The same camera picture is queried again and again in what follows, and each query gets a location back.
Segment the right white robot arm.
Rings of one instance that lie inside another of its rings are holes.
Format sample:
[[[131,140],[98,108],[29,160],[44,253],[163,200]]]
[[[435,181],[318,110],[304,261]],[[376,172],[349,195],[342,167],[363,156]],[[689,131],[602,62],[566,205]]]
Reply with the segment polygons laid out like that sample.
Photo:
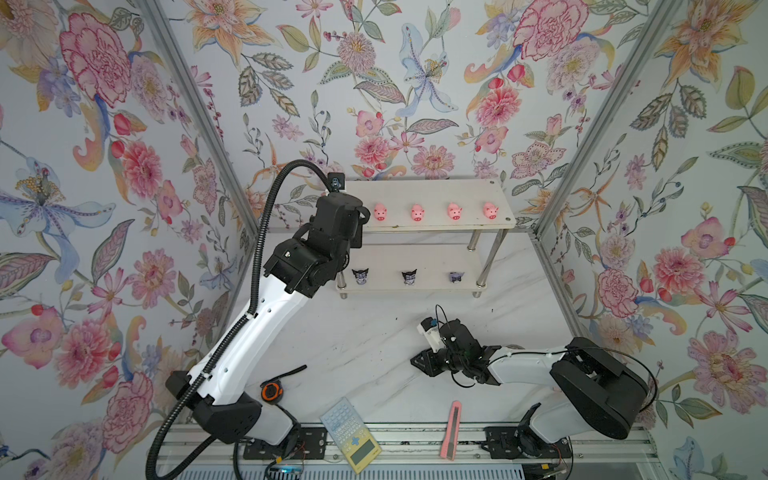
[[[587,432],[624,440],[658,396],[656,381],[625,366],[621,352],[586,337],[536,351],[483,346],[458,319],[426,318],[417,331],[429,346],[410,363],[431,378],[448,372],[464,375],[472,385],[552,388],[516,425],[485,428],[484,446],[494,459],[566,457],[573,452],[571,438]]]

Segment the pink pig toy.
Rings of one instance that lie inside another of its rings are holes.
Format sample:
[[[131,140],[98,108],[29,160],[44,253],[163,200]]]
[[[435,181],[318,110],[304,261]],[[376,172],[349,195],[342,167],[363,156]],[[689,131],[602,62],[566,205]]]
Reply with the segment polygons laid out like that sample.
[[[383,203],[377,203],[374,206],[373,216],[376,221],[379,221],[379,222],[385,221],[388,216],[387,207]]]
[[[448,216],[453,221],[458,221],[462,217],[463,208],[457,203],[450,203],[447,208]]]
[[[421,222],[424,219],[425,210],[419,204],[414,204],[410,211],[411,219],[414,222]]]
[[[486,202],[483,206],[483,213],[487,219],[494,220],[498,216],[499,207],[492,202]]]

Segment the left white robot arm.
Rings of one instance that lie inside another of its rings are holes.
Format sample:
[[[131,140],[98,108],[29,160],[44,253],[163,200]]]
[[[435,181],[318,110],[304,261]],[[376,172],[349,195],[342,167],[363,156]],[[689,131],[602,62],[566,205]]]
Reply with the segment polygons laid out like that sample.
[[[277,244],[257,269],[255,312],[243,310],[200,363],[167,380],[167,389],[214,439],[232,444],[250,438],[277,446],[289,437],[295,420],[250,396],[247,384],[287,322],[346,268],[369,219],[369,210],[352,195],[321,197],[310,221]]]

